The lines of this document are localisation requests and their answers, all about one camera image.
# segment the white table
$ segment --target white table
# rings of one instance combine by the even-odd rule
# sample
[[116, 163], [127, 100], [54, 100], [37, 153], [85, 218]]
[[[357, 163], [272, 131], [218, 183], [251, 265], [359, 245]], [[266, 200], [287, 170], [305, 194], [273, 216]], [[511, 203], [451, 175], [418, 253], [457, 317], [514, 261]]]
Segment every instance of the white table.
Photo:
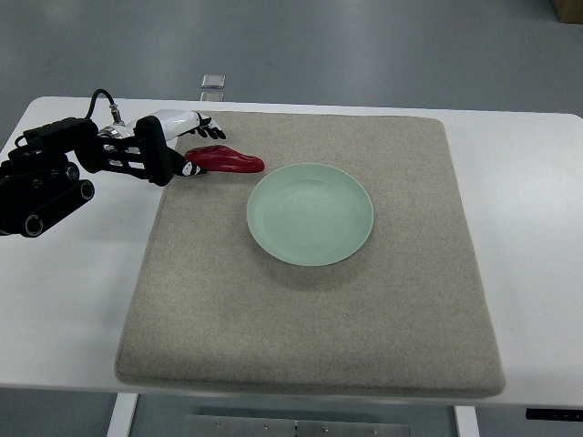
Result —
[[[476, 247], [506, 388], [486, 400], [420, 401], [583, 408], [580, 118], [433, 109], [124, 99], [117, 103], [126, 121], [161, 108], [441, 120]], [[6, 159], [24, 129], [82, 117], [87, 106], [88, 98], [35, 100], [0, 158]], [[100, 127], [110, 123], [105, 100], [97, 103], [93, 119]], [[228, 135], [229, 127], [224, 129]], [[127, 386], [113, 372], [162, 188], [127, 175], [90, 175], [84, 170], [82, 175], [96, 187], [87, 205], [38, 239], [0, 239], [0, 385], [191, 393]]]

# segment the ceramic plate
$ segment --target ceramic plate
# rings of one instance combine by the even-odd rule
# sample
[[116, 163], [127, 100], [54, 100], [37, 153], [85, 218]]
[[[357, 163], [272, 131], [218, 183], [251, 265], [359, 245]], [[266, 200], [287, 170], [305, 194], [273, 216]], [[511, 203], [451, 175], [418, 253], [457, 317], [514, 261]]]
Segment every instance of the ceramic plate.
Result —
[[373, 229], [364, 187], [324, 164], [294, 164], [263, 178], [247, 203], [257, 243], [277, 259], [325, 266], [350, 257]]

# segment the cardboard box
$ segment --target cardboard box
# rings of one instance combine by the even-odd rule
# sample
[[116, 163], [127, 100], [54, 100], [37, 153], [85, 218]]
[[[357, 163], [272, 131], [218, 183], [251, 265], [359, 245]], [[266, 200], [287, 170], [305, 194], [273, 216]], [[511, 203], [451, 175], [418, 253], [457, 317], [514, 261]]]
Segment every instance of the cardboard box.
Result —
[[583, 0], [553, 0], [553, 5], [560, 21], [583, 25]]

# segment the metal plate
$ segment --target metal plate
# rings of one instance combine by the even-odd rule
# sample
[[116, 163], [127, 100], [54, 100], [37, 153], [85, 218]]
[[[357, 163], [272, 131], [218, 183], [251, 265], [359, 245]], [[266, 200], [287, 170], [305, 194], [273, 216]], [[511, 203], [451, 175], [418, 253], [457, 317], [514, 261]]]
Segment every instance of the metal plate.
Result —
[[225, 76], [204, 75], [202, 77], [202, 88], [223, 88], [225, 86]]
[[203, 91], [200, 93], [200, 101], [201, 102], [222, 102], [223, 94], [222, 93], [208, 93]]
[[297, 421], [296, 437], [409, 437], [407, 425]]
[[185, 418], [185, 437], [410, 437], [407, 425], [294, 421], [255, 417]]
[[295, 437], [295, 421], [286, 419], [187, 415], [184, 422], [185, 437]]

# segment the gray floor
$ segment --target gray floor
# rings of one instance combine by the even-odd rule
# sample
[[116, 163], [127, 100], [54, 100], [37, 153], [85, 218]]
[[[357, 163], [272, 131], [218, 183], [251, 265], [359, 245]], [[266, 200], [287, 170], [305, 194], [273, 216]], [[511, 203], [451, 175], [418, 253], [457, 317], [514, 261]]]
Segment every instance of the gray floor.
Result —
[[[37, 97], [198, 100], [204, 74], [226, 75], [230, 101], [583, 117], [583, 25], [548, 0], [20, 0], [3, 2], [0, 38], [0, 145]], [[103, 435], [111, 395], [15, 393], [0, 391], [2, 435], [49, 435], [23, 417], [76, 435], [71, 405], [93, 423], [79, 435]]]

